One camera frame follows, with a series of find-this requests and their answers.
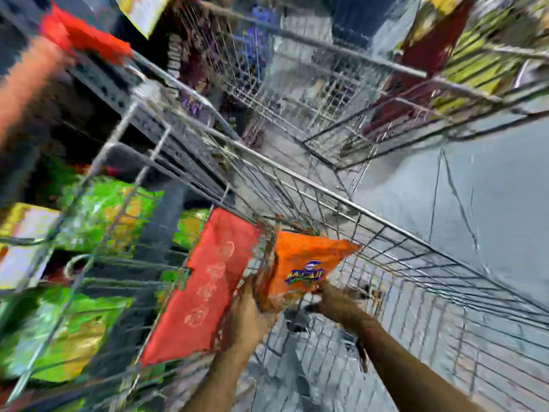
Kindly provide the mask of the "person's left hand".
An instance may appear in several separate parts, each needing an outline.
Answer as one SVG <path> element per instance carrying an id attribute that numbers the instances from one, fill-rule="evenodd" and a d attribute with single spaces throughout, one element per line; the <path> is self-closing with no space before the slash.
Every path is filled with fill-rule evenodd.
<path id="1" fill-rule="evenodd" d="M 256 348 L 278 321 L 278 310 L 262 311 L 255 298 L 256 276 L 249 276 L 237 291 L 228 316 L 226 346 Z"/>

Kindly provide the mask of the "person's right hand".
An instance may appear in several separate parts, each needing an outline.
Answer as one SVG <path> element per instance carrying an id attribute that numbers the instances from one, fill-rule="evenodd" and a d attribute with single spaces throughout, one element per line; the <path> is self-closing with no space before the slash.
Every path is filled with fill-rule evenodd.
<path id="1" fill-rule="evenodd" d="M 360 309 L 356 301 L 344 290 L 328 281 L 322 281 L 319 284 L 316 295 L 320 296 L 320 301 L 305 307 L 305 311 L 309 314 L 321 314 L 357 337 L 363 335 L 368 328 L 374 328 L 377 325 L 376 320 Z"/>

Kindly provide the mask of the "orange snack packet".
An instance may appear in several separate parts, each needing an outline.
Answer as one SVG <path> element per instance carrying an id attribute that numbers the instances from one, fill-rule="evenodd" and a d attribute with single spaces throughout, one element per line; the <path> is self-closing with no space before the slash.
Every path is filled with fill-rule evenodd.
<path id="1" fill-rule="evenodd" d="M 314 293 L 344 259 L 362 249 L 346 239 L 279 230 L 257 275 L 270 279 L 270 299 L 277 301 L 281 311 Z"/>

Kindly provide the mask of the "person's right forearm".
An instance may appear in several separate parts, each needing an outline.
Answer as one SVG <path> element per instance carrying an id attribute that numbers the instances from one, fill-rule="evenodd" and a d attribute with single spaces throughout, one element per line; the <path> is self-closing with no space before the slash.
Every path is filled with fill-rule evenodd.
<path id="1" fill-rule="evenodd" d="M 399 412 L 485 412 L 368 314 L 360 316 L 358 338 Z"/>

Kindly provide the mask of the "person's left forearm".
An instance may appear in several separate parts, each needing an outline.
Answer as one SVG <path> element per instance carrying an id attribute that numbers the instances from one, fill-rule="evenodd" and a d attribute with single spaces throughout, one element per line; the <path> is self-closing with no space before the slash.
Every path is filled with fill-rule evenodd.
<path id="1" fill-rule="evenodd" d="M 261 339 L 237 339 L 218 353 L 206 377 L 178 412 L 231 412 L 238 381 Z"/>

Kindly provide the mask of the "red cart seat flap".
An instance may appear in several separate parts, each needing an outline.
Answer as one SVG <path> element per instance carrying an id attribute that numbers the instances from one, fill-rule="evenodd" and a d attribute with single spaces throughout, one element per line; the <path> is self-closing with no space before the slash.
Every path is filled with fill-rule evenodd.
<path id="1" fill-rule="evenodd" d="M 191 252 L 183 290 L 171 293 L 141 356 L 143 366 L 212 352 L 260 231 L 217 207 Z"/>

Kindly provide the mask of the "yellow white packet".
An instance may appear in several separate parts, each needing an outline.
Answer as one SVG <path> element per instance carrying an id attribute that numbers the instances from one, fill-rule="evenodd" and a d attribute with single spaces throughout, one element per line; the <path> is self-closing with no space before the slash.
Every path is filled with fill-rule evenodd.
<path id="1" fill-rule="evenodd" d="M 27 203 L 15 203 L 0 225 L 0 238 L 25 239 L 26 242 L 45 239 L 49 230 L 58 219 L 60 211 L 38 207 Z M 53 253 L 49 250 L 40 265 L 37 265 L 38 253 L 45 244 L 9 244 L 0 243 L 0 290 L 14 290 L 32 271 L 28 287 L 34 288 L 40 282 L 45 267 Z"/>
<path id="2" fill-rule="evenodd" d="M 146 39 L 171 0 L 115 0 L 120 11 Z"/>

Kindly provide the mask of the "blue packet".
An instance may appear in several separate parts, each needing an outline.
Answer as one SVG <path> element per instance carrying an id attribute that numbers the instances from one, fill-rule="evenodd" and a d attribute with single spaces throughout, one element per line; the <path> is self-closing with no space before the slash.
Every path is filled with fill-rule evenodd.
<path id="1" fill-rule="evenodd" d="M 232 35 L 237 68 L 246 75 L 264 80 L 273 55 L 273 33 L 249 21 L 240 21 Z"/>

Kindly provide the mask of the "dark red snack packet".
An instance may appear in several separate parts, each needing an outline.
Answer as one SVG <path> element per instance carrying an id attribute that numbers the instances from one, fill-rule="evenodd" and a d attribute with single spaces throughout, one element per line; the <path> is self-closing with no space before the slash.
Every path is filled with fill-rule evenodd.
<path id="1" fill-rule="evenodd" d="M 442 12 L 425 33 L 406 40 L 402 46 L 400 63 L 427 75 L 416 77 L 403 72 L 392 75 L 387 94 L 372 104 L 374 115 L 362 130 L 364 137 L 373 138 L 373 131 L 400 117 L 412 117 L 428 105 L 436 89 L 431 79 L 440 74 L 448 61 L 475 3 L 475 0 L 453 1 L 449 13 Z"/>

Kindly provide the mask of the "yellow green snack packet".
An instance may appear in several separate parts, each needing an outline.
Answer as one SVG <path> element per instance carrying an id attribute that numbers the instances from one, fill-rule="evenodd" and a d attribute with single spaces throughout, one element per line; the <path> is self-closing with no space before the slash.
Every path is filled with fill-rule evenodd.
<path id="1" fill-rule="evenodd" d="M 530 48 L 538 34 L 536 20 L 519 16 L 506 21 L 477 21 L 460 36 L 441 75 L 450 82 L 463 84 L 484 91 L 500 94 L 507 89 L 520 66 L 526 61 L 517 55 L 481 52 L 487 45 L 507 45 Z"/>

